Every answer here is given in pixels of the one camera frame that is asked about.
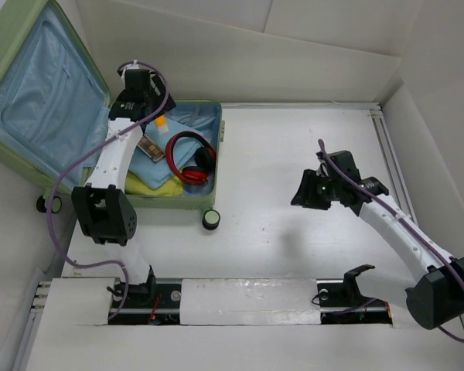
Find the orange tube white cap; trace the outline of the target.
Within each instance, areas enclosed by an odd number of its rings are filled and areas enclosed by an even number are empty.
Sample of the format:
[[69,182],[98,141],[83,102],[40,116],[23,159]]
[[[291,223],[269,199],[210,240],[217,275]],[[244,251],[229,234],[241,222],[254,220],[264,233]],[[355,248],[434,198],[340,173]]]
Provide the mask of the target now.
[[159,116],[154,120],[155,127],[160,135],[166,134],[169,132],[165,117]]

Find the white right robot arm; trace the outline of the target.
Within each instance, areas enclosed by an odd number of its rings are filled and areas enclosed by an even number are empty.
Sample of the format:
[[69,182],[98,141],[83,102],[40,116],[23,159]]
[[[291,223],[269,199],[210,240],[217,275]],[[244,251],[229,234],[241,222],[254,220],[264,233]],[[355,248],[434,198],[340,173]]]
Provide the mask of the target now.
[[306,169],[291,204],[328,210],[340,203],[371,226],[406,265],[409,276],[395,277],[363,264],[344,275],[342,295],[350,306],[377,298],[408,310],[427,330],[464,314],[464,257],[432,241],[399,208],[377,178],[362,178],[350,151],[317,152],[320,166]]

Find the red black headphones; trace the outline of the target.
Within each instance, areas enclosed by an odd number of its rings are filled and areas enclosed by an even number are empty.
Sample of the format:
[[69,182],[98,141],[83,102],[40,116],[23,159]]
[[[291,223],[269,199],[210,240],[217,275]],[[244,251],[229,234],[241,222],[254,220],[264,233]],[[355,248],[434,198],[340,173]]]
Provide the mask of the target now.
[[[182,168],[174,160],[174,149],[180,139],[190,138],[200,143],[193,149],[192,155]],[[217,153],[212,145],[201,135],[194,131],[181,131],[174,134],[165,147],[165,159],[172,173],[184,184],[191,186],[204,186],[208,183],[208,176],[215,172]]]

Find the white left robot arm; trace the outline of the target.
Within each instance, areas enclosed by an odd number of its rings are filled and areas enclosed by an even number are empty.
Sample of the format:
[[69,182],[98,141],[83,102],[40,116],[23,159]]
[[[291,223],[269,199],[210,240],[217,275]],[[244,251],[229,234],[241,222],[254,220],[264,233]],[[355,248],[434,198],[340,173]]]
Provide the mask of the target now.
[[125,183],[147,124],[175,105],[164,79],[148,64],[125,63],[118,74],[125,87],[111,106],[104,147],[85,184],[73,188],[71,199],[83,235],[121,264],[121,282],[114,294],[145,307],[156,299],[155,275],[134,238],[137,213],[125,194]]

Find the eyeshadow palette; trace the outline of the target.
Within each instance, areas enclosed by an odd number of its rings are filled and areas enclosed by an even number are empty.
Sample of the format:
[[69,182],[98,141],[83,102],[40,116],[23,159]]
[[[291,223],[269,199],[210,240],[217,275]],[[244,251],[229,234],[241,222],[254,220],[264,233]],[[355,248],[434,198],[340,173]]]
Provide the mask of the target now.
[[138,148],[154,163],[158,163],[165,157],[165,152],[145,134],[137,144]]

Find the green hard-shell suitcase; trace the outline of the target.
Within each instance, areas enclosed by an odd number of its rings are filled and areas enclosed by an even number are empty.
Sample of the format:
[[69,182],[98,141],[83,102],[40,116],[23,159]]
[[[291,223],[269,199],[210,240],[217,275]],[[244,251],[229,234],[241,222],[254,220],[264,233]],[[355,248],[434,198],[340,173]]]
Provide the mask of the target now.
[[60,211],[83,185],[104,141],[111,95],[55,1],[7,1],[0,10],[0,162],[41,193],[36,210]]

